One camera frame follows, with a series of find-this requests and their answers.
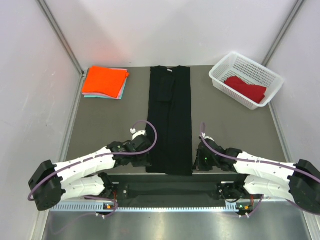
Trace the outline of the black t shirt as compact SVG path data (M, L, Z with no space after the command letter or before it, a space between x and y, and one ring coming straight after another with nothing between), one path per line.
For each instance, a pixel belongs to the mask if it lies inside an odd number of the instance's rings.
M193 167L191 69L150 69L147 137L156 141L147 173L191 176Z

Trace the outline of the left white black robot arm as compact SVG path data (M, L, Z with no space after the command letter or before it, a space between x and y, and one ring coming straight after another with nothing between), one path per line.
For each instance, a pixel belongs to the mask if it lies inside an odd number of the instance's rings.
M46 211L62 201L84 196L109 198L114 191L105 171L131 164L146 167L151 163L150 141L145 130L132 129L132 139L114 141L88 155L67 162L42 162L30 180L28 200L38 211Z

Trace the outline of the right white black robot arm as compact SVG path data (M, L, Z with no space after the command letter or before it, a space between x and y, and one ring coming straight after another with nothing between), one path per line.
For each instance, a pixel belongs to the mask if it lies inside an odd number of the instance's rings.
M200 133L195 168L214 167L241 176L230 186L238 198L265 195L282 198L314 215L320 213L320 171L309 161L284 163L254 156L236 148L223 149L212 137Z

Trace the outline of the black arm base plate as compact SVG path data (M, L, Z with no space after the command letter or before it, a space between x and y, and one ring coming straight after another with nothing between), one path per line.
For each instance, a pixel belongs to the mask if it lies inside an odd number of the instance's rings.
M243 183L244 175L235 173L197 173L191 176L164 174L110 174L115 198L120 207L221 207L225 200L257 200L221 197L214 191L218 183Z

